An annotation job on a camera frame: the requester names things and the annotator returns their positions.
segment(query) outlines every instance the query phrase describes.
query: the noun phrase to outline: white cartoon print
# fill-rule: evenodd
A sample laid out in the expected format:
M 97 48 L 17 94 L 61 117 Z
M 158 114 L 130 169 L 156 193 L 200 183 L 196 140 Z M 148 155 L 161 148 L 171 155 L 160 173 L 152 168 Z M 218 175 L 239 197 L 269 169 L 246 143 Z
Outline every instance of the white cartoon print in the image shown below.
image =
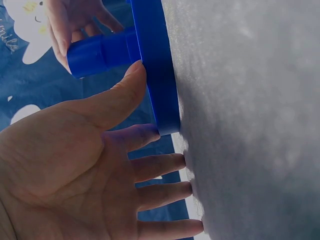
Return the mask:
M 44 9 L 45 0 L 3 0 L 14 20 L 14 32 L 29 45 L 23 56 L 24 64 L 38 61 L 52 46 Z
M 39 112 L 39 111 L 40 111 L 40 108 L 37 105 L 30 104 L 30 105 L 24 106 L 23 108 L 19 109 L 15 113 L 15 115 L 11 119 L 10 125 L 18 122 L 19 120 L 25 117 L 30 116 L 31 114 L 35 114 L 36 112 Z

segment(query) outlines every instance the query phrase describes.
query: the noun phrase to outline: hand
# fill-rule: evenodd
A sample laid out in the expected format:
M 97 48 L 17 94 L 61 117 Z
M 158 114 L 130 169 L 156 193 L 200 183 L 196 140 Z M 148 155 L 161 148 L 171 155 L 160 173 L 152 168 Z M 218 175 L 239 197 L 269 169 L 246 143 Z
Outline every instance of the hand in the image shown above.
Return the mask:
M 142 101 L 140 61 L 112 89 L 41 110 L 0 133 L 0 200 L 21 240 L 173 240 L 201 221 L 142 222 L 137 212 L 191 195 L 188 182 L 135 183 L 185 167 L 179 154 L 128 160 L 158 140 L 152 124 L 106 131 Z
M 102 34 L 93 21 L 96 17 L 113 32 L 121 32 L 123 26 L 104 7 L 102 0 L 44 0 L 49 19 L 52 48 L 57 60 L 70 72 L 66 58 L 71 42 Z

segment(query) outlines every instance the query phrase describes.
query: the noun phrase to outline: cartoon character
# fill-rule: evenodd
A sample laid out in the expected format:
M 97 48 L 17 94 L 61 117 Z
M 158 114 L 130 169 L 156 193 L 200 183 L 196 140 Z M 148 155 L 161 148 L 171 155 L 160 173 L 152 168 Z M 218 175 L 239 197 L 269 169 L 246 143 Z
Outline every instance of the cartoon character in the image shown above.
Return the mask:
M 24 64 L 38 61 L 52 46 L 44 9 L 45 0 L 4 0 L 3 4 L 14 20 L 14 32 L 29 45 Z

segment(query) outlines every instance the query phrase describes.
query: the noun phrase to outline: finger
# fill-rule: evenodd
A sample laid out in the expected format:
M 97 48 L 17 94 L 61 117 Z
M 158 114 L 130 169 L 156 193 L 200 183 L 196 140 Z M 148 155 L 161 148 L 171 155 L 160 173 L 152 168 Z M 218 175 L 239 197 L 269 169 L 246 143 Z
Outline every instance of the finger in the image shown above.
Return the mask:
M 137 188 L 139 211 L 159 208 L 185 199 L 192 194 L 190 182 L 155 184 Z
M 81 30 L 76 30 L 72 33 L 72 42 L 73 43 L 81 41 L 85 38 L 86 38 L 86 36 L 84 35 L 84 33 Z
M 57 0 L 47 0 L 44 4 L 60 53 L 65 57 L 72 40 L 66 6 Z
M 64 106 L 83 115 L 104 132 L 125 120 L 141 103 L 145 93 L 146 70 L 142 62 L 137 61 L 128 69 L 122 81 L 110 90 Z
M 101 11 L 96 14 L 96 18 L 100 23 L 108 27 L 114 33 L 118 33 L 124 30 L 124 27 L 120 22 L 105 8 L 103 7 Z
M 153 124 L 133 125 L 121 130 L 109 131 L 107 135 L 121 141 L 127 152 L 131 152 L 160 139 L 158 129 Z
M 71 74 L 70 68 L 69 68 L 69 64 L 68 64 L 68 60 L 65 56 L 63 56 L 60 52 L 59 46 L 58 46 L 58 42 L 54 36 L 53 30 L 51 28 L 51 26 L 49 25 L 49 33 L 51 36 L 51 40 L 52 40 L 52 49 L 54 52 L 54 55 L 56 57 L 56 59 L 58 60 L 58 62 Z
M 97 26 L 97 24 L 94 21 L 91 21 L 90 23 L 88 23 L 84 27 L 84 30 L 89 37 L 103 34 L 103 32 L 100 30 L 100 28 Z
M 131 164 L 136 183 L 145 182 L 186 167 L 185 157 L 182 154 L 147 156 L 134 159 Z
M 198 235 L 204 231 L 199 220 L 138 221 L 138 240 L 173 240 Z

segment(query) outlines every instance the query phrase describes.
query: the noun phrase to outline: blue plastic connector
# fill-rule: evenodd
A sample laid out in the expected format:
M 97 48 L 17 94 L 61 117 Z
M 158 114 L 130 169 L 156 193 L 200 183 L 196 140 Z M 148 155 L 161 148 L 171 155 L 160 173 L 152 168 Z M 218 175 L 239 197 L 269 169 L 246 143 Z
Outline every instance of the blue plastic connector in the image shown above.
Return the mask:
M 81 78 L 142 59 L 159 133 L 176 133 L 180 130 L 178 94 L 161 0 L 126 1 L 131 3 L 135 27 L 73 43 L 67 53 L 71 73 Z

